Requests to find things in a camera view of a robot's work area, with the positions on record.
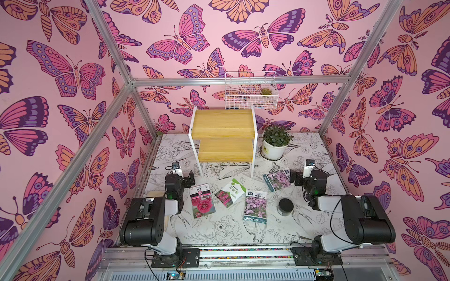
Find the red rose seed packet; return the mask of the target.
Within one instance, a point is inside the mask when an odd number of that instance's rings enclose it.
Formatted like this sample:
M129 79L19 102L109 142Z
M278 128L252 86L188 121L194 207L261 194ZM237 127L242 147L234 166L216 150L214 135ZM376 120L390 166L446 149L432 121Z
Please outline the red rose seed packet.
M191 198L194 218L204 217L216 212L212 192L207 183L191 187L189 189L189 196Z

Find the purple flower blue-edged seed packet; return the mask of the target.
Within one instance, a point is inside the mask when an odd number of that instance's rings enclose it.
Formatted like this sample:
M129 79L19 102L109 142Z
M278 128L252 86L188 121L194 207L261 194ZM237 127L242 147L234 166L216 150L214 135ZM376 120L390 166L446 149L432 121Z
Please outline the purple flower blue-edged seed packet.
M289 170L279 170L264 174L263 179L271 192L282 190L291 185Z

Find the green white seed packet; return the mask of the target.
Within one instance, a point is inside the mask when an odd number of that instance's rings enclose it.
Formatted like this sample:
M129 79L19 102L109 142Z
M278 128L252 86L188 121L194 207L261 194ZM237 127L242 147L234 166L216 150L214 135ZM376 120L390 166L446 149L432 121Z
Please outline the green white seed packet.
M236 179L232 179L224 188L216 192L215 196L226 208L229 208L245 193L246 188Z

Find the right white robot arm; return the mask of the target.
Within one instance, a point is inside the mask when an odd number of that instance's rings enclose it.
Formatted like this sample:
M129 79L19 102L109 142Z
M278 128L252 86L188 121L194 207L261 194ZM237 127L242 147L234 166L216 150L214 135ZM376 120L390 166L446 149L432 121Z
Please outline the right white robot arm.
M313 169L309 173L289 171L289 181L304 190L304 199L315 211L342 214L343 227L330 234L318 235L311 245L311 256L338 254L364 244L389 244L395 241L396 231L374 195L354 196L326 194L329 173Z

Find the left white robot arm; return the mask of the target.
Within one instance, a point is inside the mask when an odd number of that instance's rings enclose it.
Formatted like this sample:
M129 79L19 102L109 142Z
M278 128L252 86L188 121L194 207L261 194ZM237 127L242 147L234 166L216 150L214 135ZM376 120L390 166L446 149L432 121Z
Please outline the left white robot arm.
M130 247L147 247L156 254L182 256L179 238L165 231L165 219L179 215L185 205L184 191L195 185L195 176L178 174L165 176L165 194L158 197L132 199L120 228L120 242Z

